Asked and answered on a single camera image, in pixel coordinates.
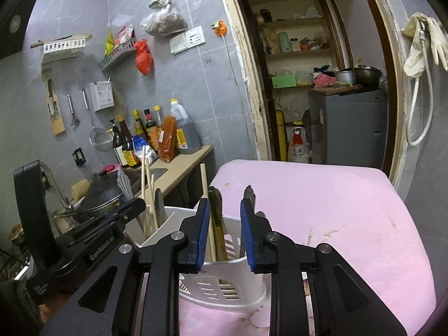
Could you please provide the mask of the black wok with lid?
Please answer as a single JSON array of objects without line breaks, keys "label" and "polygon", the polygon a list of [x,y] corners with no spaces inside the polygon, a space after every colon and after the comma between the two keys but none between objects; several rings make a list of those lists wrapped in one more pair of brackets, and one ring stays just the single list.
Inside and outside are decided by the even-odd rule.
[{"label": "black wok with lid", "polygon": [[72,187],[74,203],[70,203],[65,213],[85,221],[89,217],[99,216],[119,207],[128,199],[118,185],[118,173],[122,171],[130,180],[130,197],[141,192],[141,175],[138,170],[110,165],[95,173],[93,181],[80,181]]}]

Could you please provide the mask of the wooden cutting board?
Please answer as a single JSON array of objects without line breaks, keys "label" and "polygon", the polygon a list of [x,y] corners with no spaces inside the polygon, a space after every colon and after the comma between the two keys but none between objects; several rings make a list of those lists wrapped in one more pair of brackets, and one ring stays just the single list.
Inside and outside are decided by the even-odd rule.
[{"label": "wooden cutting board", "polygon": [[65,124],[59,106],[59,99],[52,88],[52,79],[46,79],[46,105],[49,112],[49,120],[54,136],[58,136],[65,132]]}]

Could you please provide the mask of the white wall basket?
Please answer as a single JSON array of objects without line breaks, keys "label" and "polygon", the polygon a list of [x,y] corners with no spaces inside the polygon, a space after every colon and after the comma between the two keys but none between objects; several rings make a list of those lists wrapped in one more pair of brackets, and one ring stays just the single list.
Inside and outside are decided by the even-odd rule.
[{"label": "white wall basket", "polygon": [[42,47],[41,64],[49,64],[78,56],[86,48],[87,42],[92,37],[92,33],[69,35],[55,40],[33,43],[30,45],[30,49]]}]

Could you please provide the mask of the pink floral table cloth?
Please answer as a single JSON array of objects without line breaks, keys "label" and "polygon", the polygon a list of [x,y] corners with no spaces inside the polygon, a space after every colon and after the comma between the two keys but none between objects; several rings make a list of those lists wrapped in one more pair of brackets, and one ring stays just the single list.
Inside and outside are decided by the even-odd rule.
[{"label": "pink floral table cloth", "polygon": [[416,334],[436,307],[431,265],[409,210],[375,168],[234,160],[213,181],[238,217],[244,189],[274,231],[297,244],[333,246]]}]

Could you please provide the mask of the steel table knife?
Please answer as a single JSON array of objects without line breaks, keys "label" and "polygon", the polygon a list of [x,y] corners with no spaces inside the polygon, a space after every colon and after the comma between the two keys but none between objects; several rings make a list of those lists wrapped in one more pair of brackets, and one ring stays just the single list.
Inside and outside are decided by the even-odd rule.
[{"label": "steel table knife", "polygon": [[[244,189],[244,198],[249,199],[252,205],[252,209],[255,209],[255,203],[256,203],[256,195],[251,185],[246,186]],[[245,245],[244,245],[244,239],[243,239],[243,231],[241,231],[240,236],[240,253],[239,256],[242,258],[245,255]]]}]

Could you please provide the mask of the steel pot on cabinet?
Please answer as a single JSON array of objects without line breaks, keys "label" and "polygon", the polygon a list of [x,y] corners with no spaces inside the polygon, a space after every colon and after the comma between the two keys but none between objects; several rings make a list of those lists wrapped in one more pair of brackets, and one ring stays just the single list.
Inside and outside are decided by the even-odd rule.
[{"label": "steel pot on cabinet", "polygon": [[335,75],[336,75],[336,81],[340,84],[347,84],[347,85],[356,84],[354,71],[351,68],[342,71],[337,71]]}]

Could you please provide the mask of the steel faucet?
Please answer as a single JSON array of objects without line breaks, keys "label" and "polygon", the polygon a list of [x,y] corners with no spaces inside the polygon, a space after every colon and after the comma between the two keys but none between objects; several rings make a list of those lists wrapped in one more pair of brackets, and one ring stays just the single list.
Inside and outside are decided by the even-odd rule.
[{"label": "steel faucet", "polygon": [[75,209],[74,205],[71,204],[69,202],[68,198],[63,195],[49,166],[47,166],[44,162],[39,162],[39,166],[46,173],[49,184],[54,187],[56,194],[57,194],[60,202],[62,203],[63,207],[65,208],[66,212],[73,213],[74,209]]}]

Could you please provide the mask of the wooden chopstick long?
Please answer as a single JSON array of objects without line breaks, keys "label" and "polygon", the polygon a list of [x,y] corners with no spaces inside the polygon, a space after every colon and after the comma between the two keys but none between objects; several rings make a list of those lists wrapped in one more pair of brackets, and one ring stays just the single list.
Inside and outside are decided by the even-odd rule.
[{"label": "wooden chopstick long", "polygon": [[146,158],[146,145],[141,146],[141,199],[144,200],[144,211],[141,213],[142,231],[144,237],[147,238],[147,223],[146,223],[146,199],[145,199],[145,186],[146,186],[146,170],[145,170],[145,158]]}]

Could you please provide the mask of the wall shelf rack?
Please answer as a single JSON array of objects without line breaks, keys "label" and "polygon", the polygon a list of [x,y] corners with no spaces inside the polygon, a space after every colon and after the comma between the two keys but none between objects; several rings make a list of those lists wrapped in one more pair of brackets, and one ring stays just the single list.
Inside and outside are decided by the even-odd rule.
[{"label": "wall shelf rack", "polygon": [[131,38],[127,42],[117,46],[109,55],[107,55],[100,63],[99,66],[102,71],[106,71],[111,67],[114,67],[119,62],[135,54],[136,39]]}]

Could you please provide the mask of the brass handled spoon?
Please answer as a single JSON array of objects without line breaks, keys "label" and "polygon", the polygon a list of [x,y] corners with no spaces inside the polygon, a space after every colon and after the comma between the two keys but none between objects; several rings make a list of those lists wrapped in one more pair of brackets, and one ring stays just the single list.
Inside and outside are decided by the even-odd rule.
[{"label": "brass handled spoon", "polygon": [[208,187],[208,196],[211,207],[216,260],[218,262],[228,261],[224,238],[225,229],[223,224],[223,198],[220,191],[214,186]]}]

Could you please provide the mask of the green box on shelf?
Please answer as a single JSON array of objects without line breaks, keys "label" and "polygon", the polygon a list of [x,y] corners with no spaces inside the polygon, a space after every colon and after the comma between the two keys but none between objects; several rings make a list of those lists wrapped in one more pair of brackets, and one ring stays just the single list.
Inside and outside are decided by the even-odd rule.
[{"label": "green box on shelf", "polygon": [[271,77],[274,89],[284,89],[297,87],[296,76],[294,74],[276,75]]}]

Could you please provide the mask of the wooden chopstick single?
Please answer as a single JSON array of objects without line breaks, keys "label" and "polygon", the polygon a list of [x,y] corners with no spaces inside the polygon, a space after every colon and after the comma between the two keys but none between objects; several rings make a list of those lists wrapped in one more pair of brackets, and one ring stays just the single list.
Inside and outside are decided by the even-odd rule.
[{"label": "wooden chopstick single", "polygon": [[200,164],[200,178],[201,185],[203,190],[203,197],[207,200],[207,208],[208,208],[208,233],[207,233],[207,251],[206,251],[206,260],[207,262],[215,262],[217,260],[216,257],[216,246],[214,240],[214,232],[213,232],[213,223],[211,218],[211,209],[208,197],[208,183],[207,183],[207,169],[205,163]]}]

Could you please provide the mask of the clear bag of goods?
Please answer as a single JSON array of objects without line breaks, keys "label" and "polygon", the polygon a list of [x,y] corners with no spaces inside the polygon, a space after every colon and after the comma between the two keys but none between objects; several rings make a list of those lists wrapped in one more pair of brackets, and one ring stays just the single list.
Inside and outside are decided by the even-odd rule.
[{"label": "clear bag of goods", "polygon": [[142,28],[151,36],[170,36],[187,30],[187,22],[180,12],[172,6],[172,0],[151,0],[152,12],[140,22]]}]

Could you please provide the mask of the red plastic bag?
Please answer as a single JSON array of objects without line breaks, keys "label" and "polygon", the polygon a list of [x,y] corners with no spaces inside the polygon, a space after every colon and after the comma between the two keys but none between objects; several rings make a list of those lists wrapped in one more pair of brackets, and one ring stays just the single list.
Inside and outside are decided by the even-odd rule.
[{"label": "red plastic bag", "polygon": [[136,68],[143,75],[149,75],[153,67],[152,55],[148,49],[147,41],[145,39],[136,41],[134,44],[136,57],[134,60]]}]

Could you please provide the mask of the grey cabinet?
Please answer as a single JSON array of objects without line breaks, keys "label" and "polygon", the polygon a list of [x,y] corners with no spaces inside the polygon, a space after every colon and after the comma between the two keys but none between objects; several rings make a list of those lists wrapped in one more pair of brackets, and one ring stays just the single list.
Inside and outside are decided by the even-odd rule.
[{"label": "grey cabinet", "polygon": [[383,90],[308,93],[311,162],[380,169],[384,161],[388,102]]}]

